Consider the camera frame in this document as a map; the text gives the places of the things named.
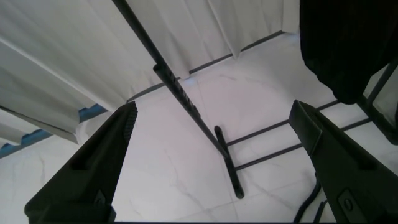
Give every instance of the black metal frame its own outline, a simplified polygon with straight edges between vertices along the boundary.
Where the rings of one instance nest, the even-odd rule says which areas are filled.
[[[223,156],[226,168],[228,170],[229,178],[231,179],[231,183],[233,185],[233,189],[235,191],[235,195],[237,198],[243,198],[244,197],[244,191],[241,186],[241,183],[239,181],[237,171],[241,169],[245,169],[247,167],[253,166],[255,164],[258,164],[260,162],[264,162],[268,159],[272,159],[274,157],[283,155],[285,153],[291,152],[295,149],[299,149],[302,147],[302,144],[296,144],[294,146],[288,147],[286,149],[280,150],[278,152],[272,153],[268,156],[264,156],[262,158],[256,159],[254,161],[248,162],[246,164],[240,165],[235,167],[233,164],[233,160],[229,154],[228,147],[232,146],[234,144],[237,144],[241,141],[245,141],[247,139],[250,139],[254,136],[257,136],[259,134],[265,133],[267,131],[273,130],[275,128],[278,128],[280,126],[288,124],[288,120],[279,122],[277,124],[274,124],[272,126],[269,126],[267,128],[264,128],[262,130],[256,131],[254,133],[248,134],[247,136],[243,136],[239,139],[236,139],[234,141],[226,143],[224,137],[223,137],[223,132],[220,127],[216,126],[215,127],[215,134],[216,138],[213,135],[213,133],[209,130],[205,122],[201,119],[200,114],[177,81],[177,78],[169,68],[169,66],[166,64],[165,60],[157,50],[156,46],[154,43],[151,41],[150,37],[148,36],[147,32],[139,22],[138,18],[135,16],[131,8],[129,7],[128,3],[126,0],[113,0],[113,3],[116,5],[116,7],[119,9],[120,13],[123,15],[127,23],[130,25],[131,29],[136,33],[138,36],[139,40],[142,42],[144,47],[147,49],[149,54],[152,56],[154,59],[156,65],[154,67],[154,71],[157,74],[157,76],[165,83],[165,86],[172,92],[173,96],[180,102],[180,104],[183,106],[185,111],[191,116],[191,118],[196,122],[196,124],[199,126],[199,128],[205,133],[207,138],[211,141],[211,143],[216,147],[216,149],[220,152],[220,154]],[[376,87],[374,88],[373,92],[371,93],[371,96],[368,99],[361,99],[361,101],[358,103],[358,105],[362,108],[362,110],[365,111],[365,113],[369,116],[369,118],[364,119],[362,121],[358,121],[356,123],[350,124],[348,126],[345,126],[342,128],[343,131],[347,131],[349,129],[358,127],[360,125],[369,123],[373,121],[379,129],[387,136],[387,138],[393,142],[398,144],[398,141],[394,141],[398,139],[398,135],[396,134],[397,131],[391,126],[388,121],[382,117],[380,113],[373,107],[372,102],[376,98],[377,94],[380,92],[381,88],[384,86],[384,84],[387,82],[388,78],[391,76],[392,72],[398,65],[398,60],[394,61],[391,63],[386,71],[384,72],[382,78],[380,81],[377,83]],[[334,106],[338,104],[338,101],[333,101],[331,103],[325,104],[323,106],[318,107],[318,110],[324,110],[326,108],[329,108],[331,106]]]

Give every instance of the floor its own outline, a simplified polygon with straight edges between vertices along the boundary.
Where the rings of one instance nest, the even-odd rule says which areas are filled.
[[[201,117],[227,141],[288,118],[294,99],[321,106],[335,98],[300,56],[297,36],[282,35],[181,81]],[[113,201],[117,221],[291,222],[315,185],[315,170],[300,148],[238,172],[245,191],[234,195],[223,158],[166,88],[136,100],[138,117]],[[366,118],[356,105],[322,111],[338,126]],[[80,125],[85,141],[109,113]],[[398,148],[372,123],[347,131],[398,174]],[[289,125],[230,147],[235,166],[299,143]],[[0,163],[0,217],[25,223],[23,206],[78,149],[56,136]],[[311,222],[322,192],[304,215]],[[326,207],[322,221],[333,222]]]

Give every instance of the black cloth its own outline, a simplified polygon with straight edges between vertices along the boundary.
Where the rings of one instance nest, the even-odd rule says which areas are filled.
[[[342,103],[356,103],[370,77],[398,55],[398,0],[300,2],[305,65]]]

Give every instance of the blue baseboard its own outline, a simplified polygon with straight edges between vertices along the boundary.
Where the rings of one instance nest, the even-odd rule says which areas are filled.
[[[82,123],[105,112],[107,112],[107,110],[98,104],[95,104],[91,108],[83,108],[79,111],[80,122]],[[18,146],[14,146],[12,144],[3,145],[3,147],[0,149],[0,159],[27,146],[31,146],[39,141],[42,141],[50,136],[52,136],[52,134],[44,131],[43,129],[38,129],[30,134],[26,134],[22,137],[21,144]]]

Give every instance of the black cable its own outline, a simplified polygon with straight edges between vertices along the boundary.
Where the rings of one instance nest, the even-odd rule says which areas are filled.
[[[306,201],[304,201],[304,203],[298,209],[298,212],[297,212],[296,216],[294,217],[293,223],[300,222],[305,210],[315,200],[315,198],[317,197],[317,195],[319,194],[320,191],[321,191],[321,183],[319,182],[319,180],[317,178],[317,183],[315,184],[315,187],[313,188],[310,196],[306,199]]]
[[[325,205],[327,203],[328,203],[328,200],[321,202],[321,204],[319,204],[318,211],[315,214],[315,218],[313,219],[312,223],[319,223],[319,221],[321,220],[323,209],[325,208]]]

